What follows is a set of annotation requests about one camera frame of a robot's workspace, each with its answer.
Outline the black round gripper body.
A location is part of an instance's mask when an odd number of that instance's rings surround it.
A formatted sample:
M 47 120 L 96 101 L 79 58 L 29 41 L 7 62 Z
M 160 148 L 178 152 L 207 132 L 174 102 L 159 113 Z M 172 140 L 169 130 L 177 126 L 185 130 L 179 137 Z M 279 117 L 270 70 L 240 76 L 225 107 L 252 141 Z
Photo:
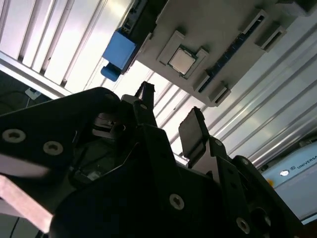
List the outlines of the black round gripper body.
M 123 165 L 69 195 L 52 238 L 210 238 L 200 201 L 204 179 L 177 164 L 166 134 L 144 126 Z

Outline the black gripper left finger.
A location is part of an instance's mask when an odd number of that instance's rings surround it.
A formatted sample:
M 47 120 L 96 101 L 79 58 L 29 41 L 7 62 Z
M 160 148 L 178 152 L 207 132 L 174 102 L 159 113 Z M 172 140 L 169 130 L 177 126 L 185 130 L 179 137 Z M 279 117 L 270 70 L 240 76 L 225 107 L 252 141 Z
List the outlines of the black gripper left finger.
M 99 137 L 109 138 L 113 148 L 107 155 L 113 158 L 114 169 L 123 165 L 139 142 L 140 129 L 158 128 L 154 91 L 152 84 L 143 82 L 126 101 L 98 87 L 2 115 L 1 198 L 49 233 L 59 205 L 99 179 L 83 182 L 76 178 L 79 170 L 91 165 L 83 155 L 76 157 L 76 149 L 88 148 Z

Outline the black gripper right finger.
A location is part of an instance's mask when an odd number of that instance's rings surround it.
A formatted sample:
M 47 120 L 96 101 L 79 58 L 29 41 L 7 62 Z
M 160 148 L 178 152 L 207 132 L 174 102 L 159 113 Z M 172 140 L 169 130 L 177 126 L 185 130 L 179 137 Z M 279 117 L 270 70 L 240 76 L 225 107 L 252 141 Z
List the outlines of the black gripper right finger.
M 200 234 L 211 238 L 305 238 L 301 221 L 245 157 L 230 158 L 194 107 L 179 126 L 188 167 L 204 179 Z

